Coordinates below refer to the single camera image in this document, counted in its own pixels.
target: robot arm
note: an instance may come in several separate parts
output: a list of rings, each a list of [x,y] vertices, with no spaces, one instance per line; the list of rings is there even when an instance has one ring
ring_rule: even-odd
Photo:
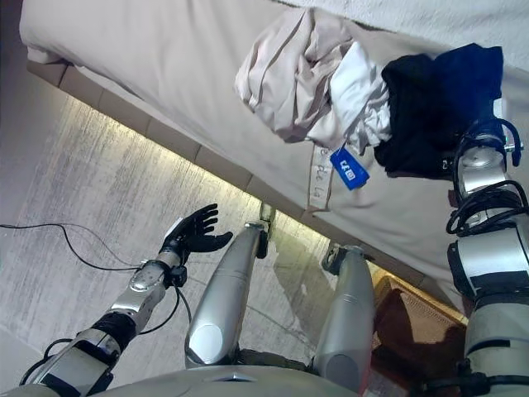
[[[26,382],[31,384],[27,394],[80,397],[105,390],[119,357],[145,328],[165,291],[171,286],[181,287],[187,280],[183,265],[189,253],[216,251],[230,241],[230,232],[207,235],[213,231],[217,214],[217,205],[212,204],[179,219],[166,235],[156,259],[147,261],[132,276],[110,309],[35,371]],[[14,390],[11,395],[25,395],[24,389]]]
[[[475,123],[455,154],[458,209],[446,231],[458,239],[447,254],[455,287],[474,312],[459,377],[429,382],[423,392],[457,385],[463,396],[529,394],[529,205],[507,173],[507,153],[517,166],[521,149],[516,128],[492,119]]]

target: white label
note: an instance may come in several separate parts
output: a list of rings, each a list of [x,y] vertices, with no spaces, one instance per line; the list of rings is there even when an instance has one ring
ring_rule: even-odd
[[[333,170],[331,154],[331,150],[314,145],[308,186],[309,210],[326,209],[327,207]]]
[[[169,234],[171,234],[171,232],[179,225],[179,223],[181,223],[183,221],[183,218],[178,218],[176,221],[174,221],[174,223],[171,225],[171,227],[169,228],[169,230],[165,233],[165,236],[164,238],[167,238],[167,236]]]

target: folded clothes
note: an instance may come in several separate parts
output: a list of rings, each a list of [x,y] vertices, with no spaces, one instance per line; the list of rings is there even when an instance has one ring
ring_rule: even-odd
[[[389,90],[392,137],[375,148],[389,173],[442,178],[461,134],[492,116],[501,98],[501,47],[471,44],[439,55],[408,55],[382,71]]]
[[[334,136],[329,80],[353,43],[352,27],[317,8],[286,11],[255,41],[237,73],[237,94],[286,142],[303,141],[317,122],[324,139]]]
[[[332,75],[331,101],[341,135],[357,153],[391,137],[388,97],[379,68],[353,43]]]

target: silver robot leg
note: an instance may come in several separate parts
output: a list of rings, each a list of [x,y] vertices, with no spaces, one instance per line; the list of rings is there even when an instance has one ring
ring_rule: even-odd
[[[488,304],[469,319],[465,355],[472,372],[486,376],[529,376],[529,305]],[[493,385],[490,395],[529,395],[529,385]]]
[[[247,223],[207,284],[185,339],[187,368],[234,360],[256,257],[266,255],[267,222]]]
[[[338,274],[338,283],[312,365],[318,375],[361,393],[373,340],[371,274],[359,247],[335,248],[330,257],[323,267]]]

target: blue tag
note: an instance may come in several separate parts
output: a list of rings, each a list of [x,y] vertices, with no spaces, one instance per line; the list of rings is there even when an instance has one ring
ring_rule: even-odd
[[[331,163],[349,190],[362,186],[369,179],[369,174],[364,167],[344,146],[331,155]]]

